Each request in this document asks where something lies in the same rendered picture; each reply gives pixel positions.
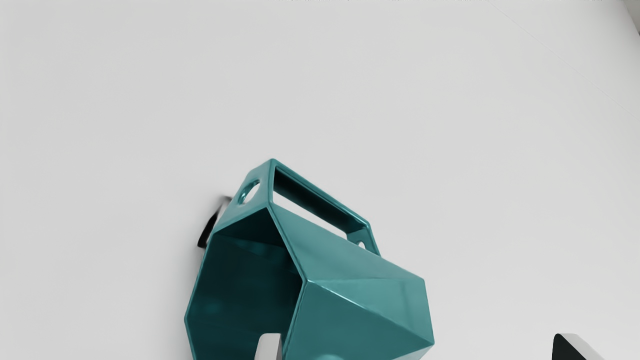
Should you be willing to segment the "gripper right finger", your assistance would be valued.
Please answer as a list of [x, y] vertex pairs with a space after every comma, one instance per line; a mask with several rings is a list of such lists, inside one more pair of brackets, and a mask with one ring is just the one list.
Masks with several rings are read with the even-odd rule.
[[553, 338], [551, 360], [605, 360], [576, 333], [556, 333]]

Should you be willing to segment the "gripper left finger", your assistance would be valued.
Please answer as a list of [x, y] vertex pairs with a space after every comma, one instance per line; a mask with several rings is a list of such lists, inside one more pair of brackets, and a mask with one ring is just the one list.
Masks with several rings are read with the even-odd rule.
[[263, 333], [259, 337], [254, 360], [282, 360], [281, 333]]

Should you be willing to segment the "teal faceted mug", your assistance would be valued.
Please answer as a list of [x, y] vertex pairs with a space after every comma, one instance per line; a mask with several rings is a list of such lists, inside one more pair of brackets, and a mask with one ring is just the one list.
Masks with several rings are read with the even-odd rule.
[[421, 360], [425, 281], [384, 259], [366, 219], [276, 159], [251, 170], [199, 240], [184, 321], [193, 360]]

